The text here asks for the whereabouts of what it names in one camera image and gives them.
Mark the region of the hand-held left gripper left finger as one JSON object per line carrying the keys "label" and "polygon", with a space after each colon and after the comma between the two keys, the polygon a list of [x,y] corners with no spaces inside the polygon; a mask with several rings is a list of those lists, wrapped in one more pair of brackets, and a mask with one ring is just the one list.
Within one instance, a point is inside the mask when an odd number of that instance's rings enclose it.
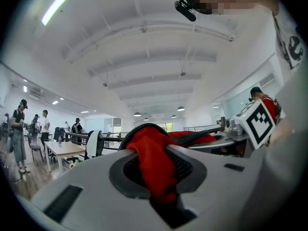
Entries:
{"label": "hand-held left gripper left finger", "polygon": [[45,211],[67,186],[72,185],[82,191],[60,223],[65,228],[73,231],[170,230],[149,200],[128,198],[110,182],[111,166],[126,156],[137,156],[137,153],[122,150],[86,160],[41,188],[31,203]]}

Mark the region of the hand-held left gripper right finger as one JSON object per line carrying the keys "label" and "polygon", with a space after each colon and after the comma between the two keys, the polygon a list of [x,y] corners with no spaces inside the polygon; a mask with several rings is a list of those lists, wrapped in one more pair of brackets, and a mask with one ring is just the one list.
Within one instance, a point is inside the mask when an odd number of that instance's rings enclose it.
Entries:
{"label": "hand-held left gripper right finger", "polygon": [[198,152],[175,145],[167,150],[200,161],[207,176],[192,193],[181,194],[185,208],[194,212],[194,220],[179,231],[237,231],[240,214],[251,194],[262,167],[262,151],[250,158],[228,157]]}

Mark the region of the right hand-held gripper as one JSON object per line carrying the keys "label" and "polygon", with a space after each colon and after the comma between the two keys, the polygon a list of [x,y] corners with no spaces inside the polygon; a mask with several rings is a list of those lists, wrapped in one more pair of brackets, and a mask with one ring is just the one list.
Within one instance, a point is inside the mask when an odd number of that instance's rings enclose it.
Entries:
{"label": "right hand-held gripper", "polygon": [[195,151],[212,151],[231,146],[237,142],[244,143],[244,157],[261,148],[275,129],[275,123],[261,100],[247,104],[233,118],[226,120],[225,133],[215,134],[216,141],[194,144],[188,149]]}

